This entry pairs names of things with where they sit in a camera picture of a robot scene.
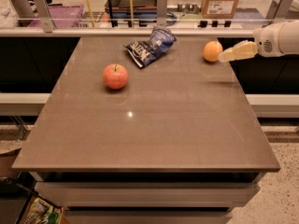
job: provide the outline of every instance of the drawer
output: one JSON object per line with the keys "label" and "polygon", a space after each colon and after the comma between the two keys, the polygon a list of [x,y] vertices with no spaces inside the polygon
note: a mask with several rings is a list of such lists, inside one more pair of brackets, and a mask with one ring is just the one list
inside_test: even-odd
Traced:
{"label": "drawer", "polygon": [[259,189],[256,184],[228,183],[36,183],[39,194],[65,208],[233,208],[244,206]]}
{"label": "drawer", "polygon": [[232,215],[194,211],[67,211],[65,217],[72,224],[224,224]]}

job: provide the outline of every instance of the red apple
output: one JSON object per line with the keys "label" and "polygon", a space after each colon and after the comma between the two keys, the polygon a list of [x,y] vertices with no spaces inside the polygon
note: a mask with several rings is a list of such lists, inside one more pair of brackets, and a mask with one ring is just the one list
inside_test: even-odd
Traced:
{"label": "red apple", "polygon": [[118,90],[125,86],[129,78],[127,69],[116,63],[108,65],[103,71],[105,85],[113,90]]}

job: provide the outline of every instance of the cardboard box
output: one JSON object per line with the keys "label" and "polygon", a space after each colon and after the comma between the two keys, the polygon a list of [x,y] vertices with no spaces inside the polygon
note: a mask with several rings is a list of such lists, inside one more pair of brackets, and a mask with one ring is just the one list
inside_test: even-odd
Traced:
{"label": "cardboard box", "polygon": [[202,0],[205,19],[232,19],[239,0]]}

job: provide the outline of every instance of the table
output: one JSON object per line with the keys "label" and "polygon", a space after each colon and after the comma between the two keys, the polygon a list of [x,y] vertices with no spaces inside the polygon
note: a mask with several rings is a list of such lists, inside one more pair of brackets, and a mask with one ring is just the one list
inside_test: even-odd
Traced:
{"label": "table", "polygon": [[[81,38],[13,168],[71,223],[226,223],[278,161],[230,64],[203,59],[209,38],[139,69],[123,45],[144,39]],[[110,63],[129,71],[120,91]]]}

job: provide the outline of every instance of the white robotic arm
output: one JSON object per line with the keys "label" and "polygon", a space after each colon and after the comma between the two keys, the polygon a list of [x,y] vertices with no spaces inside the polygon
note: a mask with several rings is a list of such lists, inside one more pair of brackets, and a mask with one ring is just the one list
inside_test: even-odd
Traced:
{"label": "white robotic arm", "polygon": [[222,52],[220,62],[254,57],[278,57],[299,54],[299,21],[284,21],[253,31],[254,42],[242,41]]}

